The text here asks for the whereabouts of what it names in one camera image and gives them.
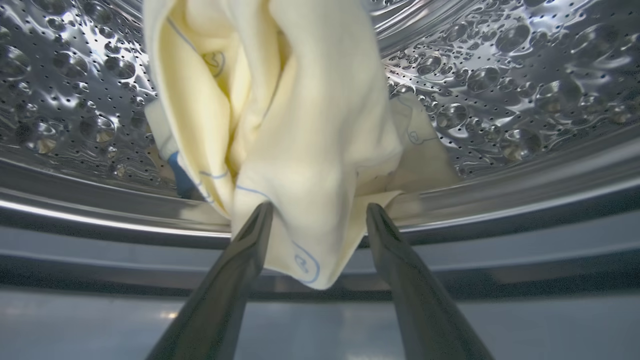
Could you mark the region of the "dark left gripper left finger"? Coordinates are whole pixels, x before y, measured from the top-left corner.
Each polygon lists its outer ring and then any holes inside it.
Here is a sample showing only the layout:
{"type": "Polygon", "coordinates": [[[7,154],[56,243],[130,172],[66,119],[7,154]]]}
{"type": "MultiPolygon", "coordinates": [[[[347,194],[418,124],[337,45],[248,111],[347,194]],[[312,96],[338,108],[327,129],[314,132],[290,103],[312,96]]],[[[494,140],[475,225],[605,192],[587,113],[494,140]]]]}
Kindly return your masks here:
{"type": "Polygon", "coordinates": [[[253,283],[265,266],[274,206],[260,203],[146,360],[233,360],[253,283]]]}

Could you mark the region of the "cream garment with blue cuffs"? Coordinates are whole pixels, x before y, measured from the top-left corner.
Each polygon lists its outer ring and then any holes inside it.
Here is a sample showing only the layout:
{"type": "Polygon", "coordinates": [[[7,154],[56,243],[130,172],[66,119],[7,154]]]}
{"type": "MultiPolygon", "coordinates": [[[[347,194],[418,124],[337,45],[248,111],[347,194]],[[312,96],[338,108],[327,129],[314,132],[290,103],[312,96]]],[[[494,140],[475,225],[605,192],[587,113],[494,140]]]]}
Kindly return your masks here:
{"type": "Polygon", "coordinates": [[[234,221],[240,215],[232,214],[232,196],[256,195],[275,208],[284,204],[274,194],[236,182],[242,160],[253,150],[268,116],[281,126],[292,126],[279,135],[280,144],[285,135],[299,135],[306,140],[311,135],[336,135],[346,141],[343,149],[351,149],[349,159],[359,164],[361,173],[365,166],[381,166],[382,155],[388,155],[394,165],[403,148],[398,167],[380,175],[389,180],[388,188],[373,193],[371,201],[383,204],[399,191],[438,188],[458,181],[425,109],[410,95],[390,101],[384,89],[342,94],[329,88],[281,88],[264,110],[258,108],[256,101],[240,101],[221,93],[195,104],[195,109],[191,105],[190,101],[158,99],[147,105],[144,113],[160,155],[172,163],[175,174],[183,171],[178,185],[191,189],[198,187],[199,180],[221,180],[222,188],[218,190],[205,185],[204,196],[234,221]]]}

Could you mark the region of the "steel washing machine drum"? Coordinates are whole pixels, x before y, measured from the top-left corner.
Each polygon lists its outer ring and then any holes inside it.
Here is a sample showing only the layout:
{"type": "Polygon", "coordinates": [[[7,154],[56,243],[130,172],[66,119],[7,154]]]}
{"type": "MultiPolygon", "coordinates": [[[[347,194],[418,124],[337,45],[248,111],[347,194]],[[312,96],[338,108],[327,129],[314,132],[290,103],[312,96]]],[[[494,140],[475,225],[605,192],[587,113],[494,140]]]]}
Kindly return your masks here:
{"type": "MultiPolygon", "coordinates": [[[[640,210],[640,0],[361,0],[390,95],[462,183],[407,190],[403,231],[640,210]]],[[[143,0],[0,0],[0,226],[228,237],[179,198],[143,114],[143,0]]]]}

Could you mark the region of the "white front-load washing machine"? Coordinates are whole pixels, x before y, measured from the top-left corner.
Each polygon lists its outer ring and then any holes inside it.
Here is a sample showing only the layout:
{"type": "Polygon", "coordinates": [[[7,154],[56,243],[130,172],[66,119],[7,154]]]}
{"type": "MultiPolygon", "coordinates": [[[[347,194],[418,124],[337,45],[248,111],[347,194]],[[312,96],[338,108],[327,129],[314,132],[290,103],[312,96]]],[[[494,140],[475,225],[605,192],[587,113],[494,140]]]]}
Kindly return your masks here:
{"type": "MultiPolygon", "coordinates": [[[[228,243],[142,145],[0,145],[0,360],[141,360],[228,243]]],[[[540,153],[388,212],[496,360],[640,360],[640,139],[540,153]]],[[[237,360],[399,360],[368,240],[325,291],[266,271],[237,360]]]]}

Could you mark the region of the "cream garment with blue print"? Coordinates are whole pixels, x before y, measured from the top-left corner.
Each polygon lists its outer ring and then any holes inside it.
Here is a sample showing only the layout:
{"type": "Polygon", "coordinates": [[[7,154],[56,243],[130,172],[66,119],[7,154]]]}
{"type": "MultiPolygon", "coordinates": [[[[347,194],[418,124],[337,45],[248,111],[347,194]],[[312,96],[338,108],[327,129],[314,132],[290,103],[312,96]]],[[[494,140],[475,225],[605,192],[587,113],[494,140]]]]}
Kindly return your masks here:
{"type": "Polygon", "coordinates": [[[361,0],[142,0],[160,157],[231,223],[275,207],[265,267],[331,287],[403,146],[361,0]]]}

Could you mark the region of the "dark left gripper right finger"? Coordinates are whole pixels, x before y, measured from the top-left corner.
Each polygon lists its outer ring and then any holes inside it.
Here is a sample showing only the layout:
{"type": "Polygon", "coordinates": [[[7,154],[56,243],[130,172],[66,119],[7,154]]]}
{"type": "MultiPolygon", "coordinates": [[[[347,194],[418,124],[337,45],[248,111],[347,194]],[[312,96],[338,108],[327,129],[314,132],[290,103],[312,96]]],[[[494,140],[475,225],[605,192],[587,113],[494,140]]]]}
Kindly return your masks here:
{"type": "Polygon", "coordinates": [[[375,269],[391,289],[406,360],[494,360],[378,203],[366,207],[366,231],[375,269]]]}

